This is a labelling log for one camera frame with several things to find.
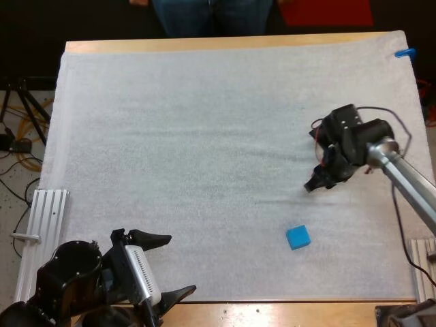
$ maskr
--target blue clip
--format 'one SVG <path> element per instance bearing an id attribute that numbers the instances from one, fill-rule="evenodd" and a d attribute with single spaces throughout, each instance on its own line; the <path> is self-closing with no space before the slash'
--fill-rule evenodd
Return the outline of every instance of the blue clip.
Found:
<path id="1" fill-rule="evenodd" d="M 396 58 L 401 58 L 404 56 L 409 56 L 410 61 L 413 62 L 415 60 L 415 57 L 416 57 L 416 50 L 414 48 L 410 48 L 410 49 L 400 50 L 400 51 L 395 52 Z"/>

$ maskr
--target red object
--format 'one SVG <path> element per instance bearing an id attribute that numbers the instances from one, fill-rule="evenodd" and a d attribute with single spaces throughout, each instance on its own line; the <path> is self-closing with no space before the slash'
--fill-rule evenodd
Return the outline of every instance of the red object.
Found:
<path id="1" fill-rule="evenodd" d="M 280 11 L 289 26 L 373 26 L 369 0 L 294 0 Z"/>

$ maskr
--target gray foam mat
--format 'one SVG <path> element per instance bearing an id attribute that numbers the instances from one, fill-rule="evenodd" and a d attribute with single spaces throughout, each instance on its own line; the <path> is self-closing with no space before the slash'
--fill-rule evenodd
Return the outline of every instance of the gray foam mat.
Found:
<path id="1" fill-rule="evenodd" d="M 66 188 L 63 240 L 113 229 L 171 234 L 147 252 L 161 290 L 188 300 L 411 298 L 382 172 L 308 194 L 310 124 L 346 104 L 395 110 L 408 160 L 433 180 L 403 32 L 348 44 L 64 54 L 41 186 Z M 367 111 L 364 120 L 388 120 Z M 430 232 L 400 201 L 408 237 Z M 312 243 L 291 251 L 304 224 Z"/>

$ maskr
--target tripod leg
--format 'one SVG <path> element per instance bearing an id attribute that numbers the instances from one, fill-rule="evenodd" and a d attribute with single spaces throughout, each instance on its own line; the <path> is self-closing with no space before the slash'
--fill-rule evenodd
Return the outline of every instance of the tripod leg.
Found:
<path id="1" fill-rule="evenodd" d="M 33 95 L 28 90 L 22 90 L 25 97 L 30 101 L 32 106 L 35 107 L 36 110 L 43 116 L 43 118 L 47 121 L 47 123 L 50 122 L 50 115 L 44 110 L 43 107 L 36 101 L 36 99 L 33 97 Z"/>
<path id="2" fill-rule="evenodd" d="M 3 99 L 3 106 L 1 107 L 1 112 L 0 112 L 0 123 L 3 122 L 3 118 L 5 116 L 5 112 L 6 112 L 6 107 L 7 107 L 7 103 L 9 102 L 9 96 L 11 95 L 11 90 L 8 88 L 6 90 L 6 94 L 5 94 L 5 98 Z"/>
<path id="3" fill-rule="evenodd" d="M 38 123 L 37 123 L 37 121 L 36 121 L 36 119 L 35 119 L 35 116 L 33 116 L 32 110 L 30 109 L 29 104 L 27 103 L 27 100 L 26 100 L 25 94 L 22 92 L 21 89 L 18 89 L 18 90 L 17 90 L 17 93 L 18 93 L 18 96 L 19 96 L 20 99 L 21 99 L 21 102 L 22 102 L 23 106 L 25 107 L 25 109 L 26 109 L 26 111 L 27 111 L 27 114 L 29 115 L 29 118 L 30 118 L 30 120 L 31 120 L 31 122 L 32 122 L 32 124 L 33 124 L 33 126 L 34 126 L 35 129 L 36 129 L 36 132 L 37 132 L 38 135 L 40 136 L 42 143 L 44 143 L 44 145 L 46 145 L 46 143 L 47 143 L 47 139 L 46 139 L 44 133 L 42 132 L 41 127 L 38 125 Z"/>

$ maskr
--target metal bracket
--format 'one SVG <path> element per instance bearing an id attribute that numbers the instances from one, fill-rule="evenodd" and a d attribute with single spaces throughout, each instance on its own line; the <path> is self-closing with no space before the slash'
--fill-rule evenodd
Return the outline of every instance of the metal bracket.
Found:
<path id="1" fill-rule="evenodd" d="M 25 234 L 15 238 L 25 240 L 15 302 L 27 301 L 35 293 L 36 272 L 59 246 L 61 226 L 69 192 L 64 189 L 38 189 L 33 194 L 29 224 Z"/>
<path id="2" fill-rule="evenodd" d="M 41 238 L 39 235 L 27 235 L 20 233 L 12 233 L 11 236 L 16 238 L 17 240 L 30 240 L 31 242 L 35 242 L 41 244 Z"/>

